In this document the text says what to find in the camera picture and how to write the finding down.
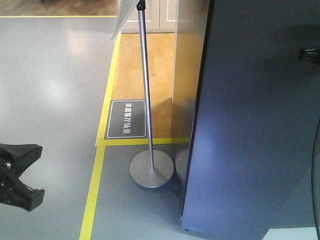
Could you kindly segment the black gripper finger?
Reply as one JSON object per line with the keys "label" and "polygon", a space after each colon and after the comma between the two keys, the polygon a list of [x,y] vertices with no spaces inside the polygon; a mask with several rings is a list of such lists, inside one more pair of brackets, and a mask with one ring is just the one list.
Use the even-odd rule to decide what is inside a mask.
{"label": "black gripper finger", "polygon": [[43,147],[37,144],[0,144],[0,160],[17,177],[41,158]]}
{"label": "black gripper finger", "polygon": [[299,50],[298,58],[300,60],[310,61],[314,64],[320,64],[320,48],[313,48],[313,49],[304,49],[301,48]]}
{"label": "black gripper finger", "polygon": [[28,187],[8,168],[6,163],[0,163],[1,204],[19,207],[31,212],[43,203],[44,196],[44,189]]}

